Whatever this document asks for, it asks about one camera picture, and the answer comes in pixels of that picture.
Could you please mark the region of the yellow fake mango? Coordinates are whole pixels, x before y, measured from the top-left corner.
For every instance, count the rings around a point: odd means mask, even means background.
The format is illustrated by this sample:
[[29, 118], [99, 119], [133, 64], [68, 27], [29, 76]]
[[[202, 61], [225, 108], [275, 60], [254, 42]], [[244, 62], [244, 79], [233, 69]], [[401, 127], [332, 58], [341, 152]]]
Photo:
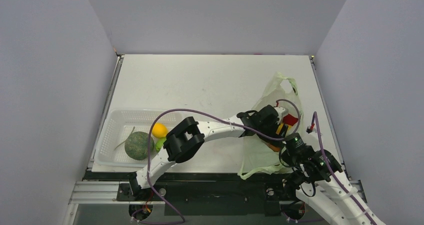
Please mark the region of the yellow fake mango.
[[289, 125], [287, 123], [281, 123], [279, 124], [276, 130], [276, 134], [281, 136], [282, 138], [285, 138], [292, 127], [292, 125]]

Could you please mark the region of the pale green plastic bag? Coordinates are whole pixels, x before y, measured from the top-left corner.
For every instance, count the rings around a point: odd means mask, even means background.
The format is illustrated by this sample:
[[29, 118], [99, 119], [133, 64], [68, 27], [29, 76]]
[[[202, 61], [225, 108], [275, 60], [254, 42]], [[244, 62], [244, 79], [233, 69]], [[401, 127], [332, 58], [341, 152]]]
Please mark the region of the pale green plastic bag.
[[[286, 77], [280, 72], [275, 72], [272, 79], [266, 85], [262, 97], [252, 107], [259, 111], [266, 105], [284, 107], [288, 114], [295, 119], [300, 119], [288, 129], [288, 133], [301, 133], [304, 112], [298, 94], [296, 80]], [[242, 180], [247, 180], [253, 174], [282, 174], [289, 172], [279, 161], [279, 153], [272, 151], [257, 135], [243, 138], [243, 161], [237, 175]]]

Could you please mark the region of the yellow fake lemon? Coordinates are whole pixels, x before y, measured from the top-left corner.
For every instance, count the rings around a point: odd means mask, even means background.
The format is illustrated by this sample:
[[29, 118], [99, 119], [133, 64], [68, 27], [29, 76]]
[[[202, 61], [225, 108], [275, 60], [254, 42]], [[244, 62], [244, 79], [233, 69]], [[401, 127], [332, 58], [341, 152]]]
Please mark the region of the yellow fake lemon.
[[168, 134], [168, 128], [164, 124], [157, 122], [153, 125], [151, 134], [157, 139], [165, 138]]

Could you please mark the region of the small green fake fruit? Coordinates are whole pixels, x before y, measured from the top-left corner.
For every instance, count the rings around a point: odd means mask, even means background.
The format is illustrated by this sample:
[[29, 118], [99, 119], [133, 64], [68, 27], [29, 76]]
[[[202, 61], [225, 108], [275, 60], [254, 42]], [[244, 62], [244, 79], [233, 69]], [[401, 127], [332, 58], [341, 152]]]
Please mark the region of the small green fake fruit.
[[163, 138], [159, 138], [157, 141], [156, 141], [156, 143], [154, 144], [154, 149], [155, 149], [155, 151], [158, 153], [161, 149], [162, 149], [162, 147], [164, 146], [164, 143], [165, 143], [165, 141], [166, 141], [167, 139], [165, 138], [165, 137], [163, 137]]

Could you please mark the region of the green fake melon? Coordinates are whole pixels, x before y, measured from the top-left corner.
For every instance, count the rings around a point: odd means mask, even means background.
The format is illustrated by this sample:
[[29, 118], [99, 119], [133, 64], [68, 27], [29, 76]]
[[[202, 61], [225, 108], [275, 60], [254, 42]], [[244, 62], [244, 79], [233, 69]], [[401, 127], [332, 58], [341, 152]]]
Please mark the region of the green fake melon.
[[128, 137], [119, 143], [114, 151], [123, 147], [125, 154], [134, 160], [142, 161], [148, 157], [148, 149], [150, 152], [155, 148], [155, 141], [148, 133], [143, 131], [135, 131], [134, 126]]

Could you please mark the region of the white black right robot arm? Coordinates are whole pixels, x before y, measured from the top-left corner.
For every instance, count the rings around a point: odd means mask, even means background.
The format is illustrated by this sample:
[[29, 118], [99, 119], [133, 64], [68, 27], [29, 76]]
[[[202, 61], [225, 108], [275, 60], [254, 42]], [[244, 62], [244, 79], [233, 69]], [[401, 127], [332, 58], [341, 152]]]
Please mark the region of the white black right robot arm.
[[331, 225], [382, 225], [352, 185], [339, 161], [316, 139], [315, 150], [299, 133], [285, 138], [281, 158], [293, 168], [282, 182], [283, 194], [315, 210]]

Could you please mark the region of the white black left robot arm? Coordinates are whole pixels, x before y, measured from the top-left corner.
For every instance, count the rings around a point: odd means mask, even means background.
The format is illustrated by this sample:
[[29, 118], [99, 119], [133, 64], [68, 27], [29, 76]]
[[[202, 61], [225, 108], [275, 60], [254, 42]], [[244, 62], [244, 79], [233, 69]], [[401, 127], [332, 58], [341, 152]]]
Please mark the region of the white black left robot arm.
[[175, 164], [190, 160], [209, 141], [224, 138], [242, 138], [257, 135], [275, 147], [283, 146], [283, 136], [278, 127], [289, 114], [284, 107], [267, 105], [259, 111], [240, 112], [230, 118], [210, 116], [212, 121], [196, 121], [192, 116], [184, 118], [168, 134], [161, 150], [147, 159], [147, 165], [129, 176], [129, 193], [136, 200], [149, 194], [158, 178]]

